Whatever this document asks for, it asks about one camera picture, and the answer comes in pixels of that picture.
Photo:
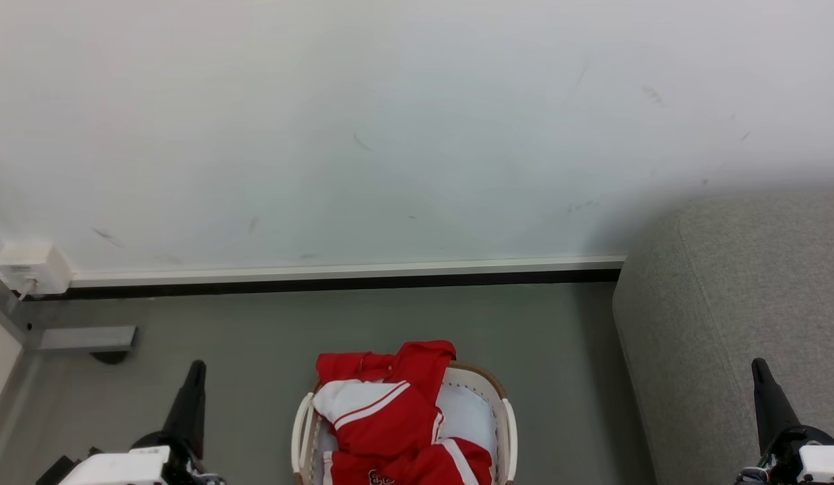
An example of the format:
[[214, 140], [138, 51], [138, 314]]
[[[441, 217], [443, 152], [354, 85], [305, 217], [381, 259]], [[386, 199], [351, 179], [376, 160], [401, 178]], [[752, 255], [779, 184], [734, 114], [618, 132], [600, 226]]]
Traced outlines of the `white wall socket box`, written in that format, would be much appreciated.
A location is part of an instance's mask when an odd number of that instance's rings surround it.
[[17, 294], [64, 294], [74, 273], [51, 242], [9, 242], [0, 252], [0, 276]]

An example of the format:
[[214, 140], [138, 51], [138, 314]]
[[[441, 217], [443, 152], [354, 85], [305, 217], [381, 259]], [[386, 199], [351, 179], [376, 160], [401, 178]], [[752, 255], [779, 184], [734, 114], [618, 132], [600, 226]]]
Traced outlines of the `red and white garment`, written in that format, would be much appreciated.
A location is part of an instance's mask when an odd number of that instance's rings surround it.
[[337, 443], [323, 455], [323, 485], [493, 485], [488, 449], [442, 435], [437, 398], [455, 358], [445, 340], [319, 355], [313, 409]]

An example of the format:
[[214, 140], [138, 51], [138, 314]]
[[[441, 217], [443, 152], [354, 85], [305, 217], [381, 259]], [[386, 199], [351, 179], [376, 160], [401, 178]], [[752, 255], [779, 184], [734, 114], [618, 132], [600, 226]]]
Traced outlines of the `white wall baseboard strip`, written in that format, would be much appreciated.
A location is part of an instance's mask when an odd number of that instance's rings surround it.
[[350, 278], [398, 278], [412, 276], [458, 276], [568, 272], [620, 269], [624, 255], [609, 257], [549, 257], [511, 260], [438, 261], [364, 264], [349, 266], [296, 266], [263, 268], [217, 268], [147, 272], [75, 273], [70, 288], [118, 288], [118, 286], [160, 286], [190, 284], [236, 284], [293, 282], [293, 280], [337, 280]]

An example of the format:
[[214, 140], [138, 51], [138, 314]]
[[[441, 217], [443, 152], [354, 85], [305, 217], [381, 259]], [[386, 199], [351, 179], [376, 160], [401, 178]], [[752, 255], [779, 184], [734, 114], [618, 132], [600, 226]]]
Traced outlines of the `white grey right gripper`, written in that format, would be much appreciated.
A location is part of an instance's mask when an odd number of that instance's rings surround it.
[[834, 485], [834, 439], [801, 425], [764, 358], [750, 369], [762, 457], [740, 470], [737, 485]]

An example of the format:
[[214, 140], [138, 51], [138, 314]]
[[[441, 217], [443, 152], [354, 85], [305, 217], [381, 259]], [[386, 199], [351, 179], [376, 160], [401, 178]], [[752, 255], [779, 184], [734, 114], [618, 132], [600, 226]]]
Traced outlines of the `grey fabric sofa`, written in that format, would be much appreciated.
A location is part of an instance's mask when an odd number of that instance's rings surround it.
[[834, 438], [834, 191], [685, 203], [631, 249], [614, 321], [658, 485], [759, 460], [752, 361]]

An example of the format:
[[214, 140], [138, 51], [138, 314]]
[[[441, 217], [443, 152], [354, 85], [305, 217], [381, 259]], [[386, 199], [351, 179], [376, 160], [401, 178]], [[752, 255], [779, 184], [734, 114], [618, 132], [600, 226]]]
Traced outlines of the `grey metal furniture foot bar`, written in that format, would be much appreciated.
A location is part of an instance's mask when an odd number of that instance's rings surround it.
[[87, 353], [129, 351], [136, 334], [137, 326], [134, 325], [45, 329], [36, 350]]

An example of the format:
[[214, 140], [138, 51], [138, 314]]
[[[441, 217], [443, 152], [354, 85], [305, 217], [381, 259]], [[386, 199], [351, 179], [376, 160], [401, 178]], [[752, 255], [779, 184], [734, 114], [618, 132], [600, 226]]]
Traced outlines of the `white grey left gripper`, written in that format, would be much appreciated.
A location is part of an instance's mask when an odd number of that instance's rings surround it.
[[164, 423], [123, 453], [94, 453], [72, 466], [59, 485], [225, 485], [201, 458], [205, 434], [204, 361], [191, 363]]

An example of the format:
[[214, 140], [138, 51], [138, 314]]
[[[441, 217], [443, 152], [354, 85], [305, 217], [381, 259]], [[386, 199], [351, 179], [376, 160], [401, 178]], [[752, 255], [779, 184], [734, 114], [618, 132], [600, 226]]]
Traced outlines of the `white grey furniture panel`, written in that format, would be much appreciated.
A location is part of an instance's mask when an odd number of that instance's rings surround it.
[[0, 277], [0, 432], [26, 392], [32, 324], [22, 302], [29, 296], [11, 291]]

